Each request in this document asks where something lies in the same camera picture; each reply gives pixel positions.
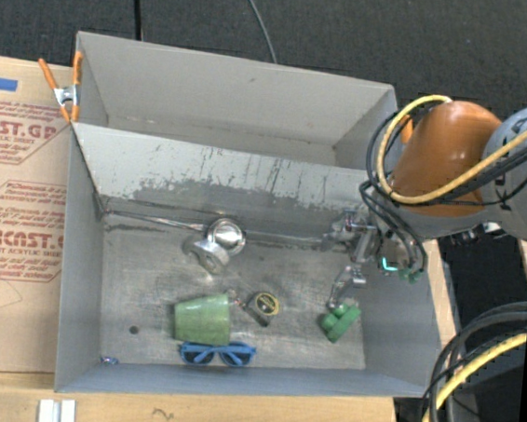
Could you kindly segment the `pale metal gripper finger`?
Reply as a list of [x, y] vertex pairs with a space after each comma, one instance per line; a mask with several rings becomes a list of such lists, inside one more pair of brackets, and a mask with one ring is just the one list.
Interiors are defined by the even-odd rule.
[[343, 210], [338, 219], [331, 222], [328, 231], [321, 238], [320, 249], [324, 252], [334, 245], [350, 244], [365, 233], [366, 223], [361, 219], [358, 211]]
[[350, 298], [356, 288], [362, 288], [366, 283], [360, 268], [346, 265], [331, 286], [330, 297], [327, 300], [327, 308], [334, 310], [341, 306], [344, 300]]

